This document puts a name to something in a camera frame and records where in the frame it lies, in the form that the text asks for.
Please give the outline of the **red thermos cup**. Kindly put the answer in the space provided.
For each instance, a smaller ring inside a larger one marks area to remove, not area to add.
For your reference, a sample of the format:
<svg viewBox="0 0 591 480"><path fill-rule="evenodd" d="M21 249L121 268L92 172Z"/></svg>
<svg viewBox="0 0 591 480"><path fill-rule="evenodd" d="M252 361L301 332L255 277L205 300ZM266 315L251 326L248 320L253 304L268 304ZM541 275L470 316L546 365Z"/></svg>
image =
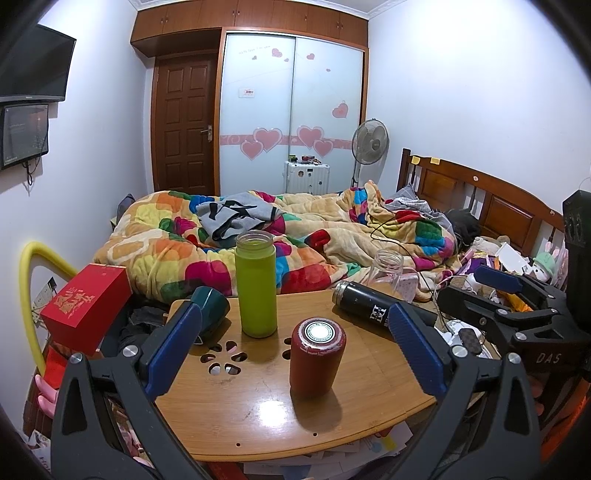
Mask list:
<svg viewBox="0 0 591 480"><path fill-rule="evenodd" d="M332 389L346 348L346 332L322 317L304 319L290 337L290 390L297 397L321 397Z"/></svg>

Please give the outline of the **black thermos lying down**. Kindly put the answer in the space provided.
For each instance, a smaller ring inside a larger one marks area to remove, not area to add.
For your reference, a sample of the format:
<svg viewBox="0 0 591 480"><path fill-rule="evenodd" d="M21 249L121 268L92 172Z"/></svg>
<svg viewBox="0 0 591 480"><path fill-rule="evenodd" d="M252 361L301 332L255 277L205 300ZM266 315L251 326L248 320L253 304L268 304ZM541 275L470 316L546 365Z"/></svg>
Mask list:
<svg viewBox="0 0 591 480"><path fill-rule="evenodd" d="M332 291L332 303L349 317L384 328L413 327L420 320L434 327L437 315L358 282L342 280Z"/></svg>

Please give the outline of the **dark teal ceramic cup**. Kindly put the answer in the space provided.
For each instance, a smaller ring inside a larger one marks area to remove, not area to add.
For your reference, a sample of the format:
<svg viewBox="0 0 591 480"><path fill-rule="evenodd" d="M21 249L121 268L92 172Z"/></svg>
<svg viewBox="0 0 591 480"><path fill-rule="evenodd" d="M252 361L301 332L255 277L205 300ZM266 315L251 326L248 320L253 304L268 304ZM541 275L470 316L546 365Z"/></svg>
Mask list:
<svg viewBox="0 0 591 480"><path fill-rule="evenodd" d="M204 345L228 315L228 298L214 288L199 286L193 291L190 300L201 311L201 329L193 344Z"/></svg>

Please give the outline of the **pink plastic toy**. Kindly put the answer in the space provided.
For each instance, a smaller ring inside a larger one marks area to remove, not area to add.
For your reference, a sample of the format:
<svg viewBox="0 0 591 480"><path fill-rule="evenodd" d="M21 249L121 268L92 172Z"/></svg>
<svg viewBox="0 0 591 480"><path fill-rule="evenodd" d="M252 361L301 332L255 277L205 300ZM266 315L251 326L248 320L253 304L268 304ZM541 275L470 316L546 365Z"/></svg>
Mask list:
<svg viewBox="0 0 591 480"><path fill-rule="evenodd" d="M57 405L58 391L51 387L39 374L35 375L34 381L39 390L37 396L38 406L46 416L53 419Z"/></svg>

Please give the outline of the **green hat plush doll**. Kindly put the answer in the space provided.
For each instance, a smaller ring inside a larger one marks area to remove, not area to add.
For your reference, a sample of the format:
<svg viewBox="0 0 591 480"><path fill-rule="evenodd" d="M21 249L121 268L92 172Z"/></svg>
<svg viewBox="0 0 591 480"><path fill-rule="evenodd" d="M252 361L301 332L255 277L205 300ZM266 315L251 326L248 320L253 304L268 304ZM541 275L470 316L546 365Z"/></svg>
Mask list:
<svg viewBox="0 0 591 480"><path fill-rule="evenodd" d="M560 250L554 247L551 241L547 241L544 249L533 259L531 275L538 281L550 282L556 272L559 253Z"/></svg>

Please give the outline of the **wooden bed headboard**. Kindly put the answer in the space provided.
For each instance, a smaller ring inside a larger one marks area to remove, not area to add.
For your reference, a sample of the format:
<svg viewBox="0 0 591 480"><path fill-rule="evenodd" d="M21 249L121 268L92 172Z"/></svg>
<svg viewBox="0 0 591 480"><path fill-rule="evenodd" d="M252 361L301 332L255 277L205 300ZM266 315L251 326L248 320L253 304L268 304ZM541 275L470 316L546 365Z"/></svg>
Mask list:
<svg viewBox="0 0 591 480"><path fill-rule="evenodd" d="M469 210L478 219L482 234L506 235L513 248L526 256L534 256L547 240L562 243L560 212L522 188L473 168L405 148L398 187L407 185L435 209Z"/></svg>

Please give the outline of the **red gift box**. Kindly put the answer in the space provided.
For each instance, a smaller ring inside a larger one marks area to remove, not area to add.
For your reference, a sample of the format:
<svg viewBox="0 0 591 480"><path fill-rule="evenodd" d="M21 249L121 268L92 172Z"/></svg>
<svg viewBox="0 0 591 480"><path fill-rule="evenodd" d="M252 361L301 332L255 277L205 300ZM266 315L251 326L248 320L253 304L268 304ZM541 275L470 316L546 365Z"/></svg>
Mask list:
<svg viewBox="0 0 591 480"><path fill-rule="evenodd" d="M124 267L92 263L57 293L40 316L55 342L91 356L130 297Z"/></svg>

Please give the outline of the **clear glass jar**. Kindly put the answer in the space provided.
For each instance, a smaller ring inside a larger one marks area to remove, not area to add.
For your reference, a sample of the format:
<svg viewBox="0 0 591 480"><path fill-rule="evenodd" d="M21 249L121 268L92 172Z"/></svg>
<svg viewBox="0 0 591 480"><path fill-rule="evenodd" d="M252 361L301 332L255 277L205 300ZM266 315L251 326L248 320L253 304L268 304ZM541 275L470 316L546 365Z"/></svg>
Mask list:
<svg viewBox="0 0 591 480"><path fill-rule="evenodd" d="M403 256L392 250L378 250L370 271L363 280L367 287L393 295L404 272Z"/></svg>

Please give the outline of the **yellow foam tube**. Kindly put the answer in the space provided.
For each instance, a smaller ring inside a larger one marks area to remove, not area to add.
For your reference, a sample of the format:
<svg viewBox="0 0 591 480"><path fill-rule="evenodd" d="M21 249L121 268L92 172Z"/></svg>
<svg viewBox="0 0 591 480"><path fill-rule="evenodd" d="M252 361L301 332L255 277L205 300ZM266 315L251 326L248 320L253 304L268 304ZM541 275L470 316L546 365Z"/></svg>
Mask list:
<svg viewBox="0 0 591 480"><path fill-rule="evenodd" d="M32 315L33 308L31 300L30 279L32 270L31 262L34 256L39 256L56 267L68 280L71 280L78 273L78 270L60 255L58 255L54 250L38 241L28 242L24 246L20 255L18 268L18 287L24 330L35 366L37 367L39 373L44 375L46 370L46 362L37 339Z"/></svg>

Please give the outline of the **colourful heart blanket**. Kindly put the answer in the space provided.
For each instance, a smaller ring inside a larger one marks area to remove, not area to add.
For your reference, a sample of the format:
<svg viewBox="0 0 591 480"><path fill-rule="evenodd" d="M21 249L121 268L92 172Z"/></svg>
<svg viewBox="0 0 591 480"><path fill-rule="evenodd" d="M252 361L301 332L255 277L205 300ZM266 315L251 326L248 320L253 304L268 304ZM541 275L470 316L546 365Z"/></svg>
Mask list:
<svg viewBox="0 0 591 480"><path fill-rule="evenodd" d="M401 254L404 266L418 272L418 301L428 301L435 285L460 268L455 234L417 211L395 209L373 181L322 196L253 195L279 215L266 231L276 246L280 293L360 281L381 249ZM176 191L141 198L125 211L95 262L125 268L134 292L163 303L201 285L235 296L235 249L214 241L197 214L212 200Z"/></svg>

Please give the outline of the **standing electric fan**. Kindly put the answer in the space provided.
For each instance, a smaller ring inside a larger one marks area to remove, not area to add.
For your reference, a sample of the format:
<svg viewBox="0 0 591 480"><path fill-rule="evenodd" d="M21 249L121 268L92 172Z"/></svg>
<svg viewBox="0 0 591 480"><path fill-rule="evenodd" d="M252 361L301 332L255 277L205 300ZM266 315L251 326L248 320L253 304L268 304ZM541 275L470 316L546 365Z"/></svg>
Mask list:
<svg viewBox="0 0 591 480"><path fill-rule="evenodd" d="M363 166L380 162L388 154L390 135L384 123L376 118L363 122L353 133L352 154L356 162L353 167L352 186L359 185Z"/></svg>

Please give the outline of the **green tall bottle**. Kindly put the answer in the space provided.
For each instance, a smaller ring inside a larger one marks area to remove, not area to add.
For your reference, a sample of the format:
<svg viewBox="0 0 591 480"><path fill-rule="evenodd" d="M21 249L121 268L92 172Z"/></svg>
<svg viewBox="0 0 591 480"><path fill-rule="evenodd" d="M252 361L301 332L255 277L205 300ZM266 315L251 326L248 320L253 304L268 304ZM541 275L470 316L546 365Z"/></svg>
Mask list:
<svg viewBox="0 0 591 480"><path fill-rule="evenodd" d="M276 247L262 230L242 233L235 246L236 285L242 332L260 339L273 335L276 316Z"/></svg>

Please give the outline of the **grey black garment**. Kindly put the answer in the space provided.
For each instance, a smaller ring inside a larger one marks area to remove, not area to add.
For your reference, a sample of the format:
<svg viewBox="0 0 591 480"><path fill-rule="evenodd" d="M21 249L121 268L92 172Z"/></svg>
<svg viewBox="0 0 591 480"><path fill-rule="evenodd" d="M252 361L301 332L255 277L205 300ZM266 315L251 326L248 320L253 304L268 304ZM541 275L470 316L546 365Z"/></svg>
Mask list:
<svg viewBox="0 0 591 480"><path fill-rule="evenodd" d="M283 216L273 203L249 192L205 201L194 210L209 239L220 246L233 246L239 235L263 230Z"/></svg>

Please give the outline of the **white sliding wardrobe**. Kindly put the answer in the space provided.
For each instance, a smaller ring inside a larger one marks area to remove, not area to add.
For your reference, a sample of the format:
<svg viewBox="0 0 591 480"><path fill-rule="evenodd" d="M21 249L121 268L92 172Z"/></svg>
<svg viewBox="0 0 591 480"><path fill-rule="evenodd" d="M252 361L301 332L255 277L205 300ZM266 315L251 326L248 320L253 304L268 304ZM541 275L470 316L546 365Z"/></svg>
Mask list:
<svg viewBox="0 0 591 480"><path fill-rule="evenodd" d="M286 162L328 164L329 192L352 184L363 50L294 35L225 37L219 102L221 194L286 192Z"/></svg>

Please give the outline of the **brown wooden door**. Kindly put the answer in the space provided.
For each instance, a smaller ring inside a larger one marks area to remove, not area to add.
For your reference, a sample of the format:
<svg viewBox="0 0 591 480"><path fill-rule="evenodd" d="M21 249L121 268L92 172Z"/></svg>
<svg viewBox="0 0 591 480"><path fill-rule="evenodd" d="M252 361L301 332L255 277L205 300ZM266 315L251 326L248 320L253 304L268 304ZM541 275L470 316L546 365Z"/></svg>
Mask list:
<svg viewBox="0 0 591 480"><path fill-rule="evenodd" d="M151 105L151 161L156 190L190 195L215 190L212 54L156 60Z"/></svg>

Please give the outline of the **wall mounted black box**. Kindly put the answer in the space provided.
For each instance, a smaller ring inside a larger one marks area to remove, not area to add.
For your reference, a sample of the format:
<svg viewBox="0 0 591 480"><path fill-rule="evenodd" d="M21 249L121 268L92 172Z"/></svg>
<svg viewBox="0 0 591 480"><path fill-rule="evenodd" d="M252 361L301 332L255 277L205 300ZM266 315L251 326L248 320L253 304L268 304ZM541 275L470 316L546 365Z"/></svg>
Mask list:
<svg viewBox="0 0 591 480"><path fill-rule="evenodd" d="M48 113L47 104L12 104L1 108L2 169L48 153Z"/></svg>

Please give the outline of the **black wall television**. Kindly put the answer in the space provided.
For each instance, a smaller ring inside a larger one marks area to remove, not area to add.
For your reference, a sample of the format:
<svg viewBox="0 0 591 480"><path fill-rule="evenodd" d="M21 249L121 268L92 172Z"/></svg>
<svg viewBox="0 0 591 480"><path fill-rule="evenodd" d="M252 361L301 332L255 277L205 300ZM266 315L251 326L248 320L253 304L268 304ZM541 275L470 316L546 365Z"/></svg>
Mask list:
<svg viewBox="0 0 591 480"><path fill-rule="evenodd" d="M30 27L1 61L1 102L65 100L76 39Z"/></svg>

